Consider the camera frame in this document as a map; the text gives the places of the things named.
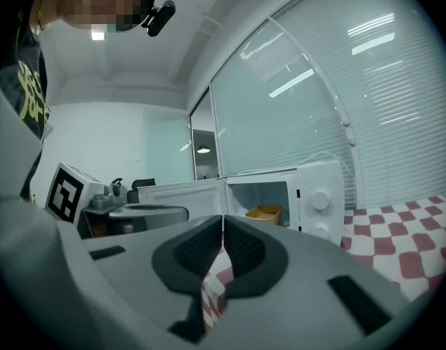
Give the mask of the person's left hand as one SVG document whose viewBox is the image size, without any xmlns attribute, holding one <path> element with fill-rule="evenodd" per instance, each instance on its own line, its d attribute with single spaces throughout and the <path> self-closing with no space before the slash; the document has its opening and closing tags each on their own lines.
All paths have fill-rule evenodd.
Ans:
<svg viewBox="0 0 446 350">
<path fill-rule="evenodd" d="M 127 219 L 104 219 L 91 226 L 94 238 L 120 236 L 134 232 L 132 222 Z"/>
</svg>

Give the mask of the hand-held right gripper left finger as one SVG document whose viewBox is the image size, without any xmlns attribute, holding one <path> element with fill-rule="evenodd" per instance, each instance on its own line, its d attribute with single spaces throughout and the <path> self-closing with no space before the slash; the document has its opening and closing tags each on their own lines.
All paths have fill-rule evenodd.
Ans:
<svg viewBox="0 0 446 350">
<path fill-rule="evenodd" d="M 125 251 L 99 259 L 110 238 L 82 240 L 20 197 L 41 148 L 0 88 L 0 277 L 23 313 L 70 349 L 201 349 L 202 276 L 173 250 L 207 230 L 220 246 L 222 218 L 123 236 Z"/>
</svg>

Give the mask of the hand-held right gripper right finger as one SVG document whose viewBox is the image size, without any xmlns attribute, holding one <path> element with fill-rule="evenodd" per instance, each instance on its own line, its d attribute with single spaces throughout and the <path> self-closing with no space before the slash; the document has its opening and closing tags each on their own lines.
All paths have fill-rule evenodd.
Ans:
<svg viewBox="0 0 446 350">
<path fill-rule="evenodd" d="M 224 218 L 234 279 L 217 349 L 374 349 L 368 336 L 408 304 L 386 278 L 330 241 Z"/>
</svg>

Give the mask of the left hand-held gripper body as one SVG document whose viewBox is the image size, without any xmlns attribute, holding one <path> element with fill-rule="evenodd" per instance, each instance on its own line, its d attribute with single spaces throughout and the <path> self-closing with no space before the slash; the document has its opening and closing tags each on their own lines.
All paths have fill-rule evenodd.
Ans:
<svg viewBox="0 0 446 350">
<path fill-rule="evenodd" d="M 123 234 L 123 225 L 111 213 L 123 206 L 121 180 L 103 183 L 82 170 L 59 163 L 45 209 L 58 221 L 69 223 L 81 238 Z"/>
</svg>

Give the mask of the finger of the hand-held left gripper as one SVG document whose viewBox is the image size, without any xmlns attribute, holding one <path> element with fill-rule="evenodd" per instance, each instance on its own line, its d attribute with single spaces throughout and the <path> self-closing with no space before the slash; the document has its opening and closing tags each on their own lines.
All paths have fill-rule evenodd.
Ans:
<svg viewBox="0 0 446 350">
<path fill-rule="evenodd" d="M 182 206 L 128 203 L 109 212 L 109 219 L 127 219 L 133 223 L 134 233 L 140 233 L 186 222 L 189 211 Z"/>
</svg>

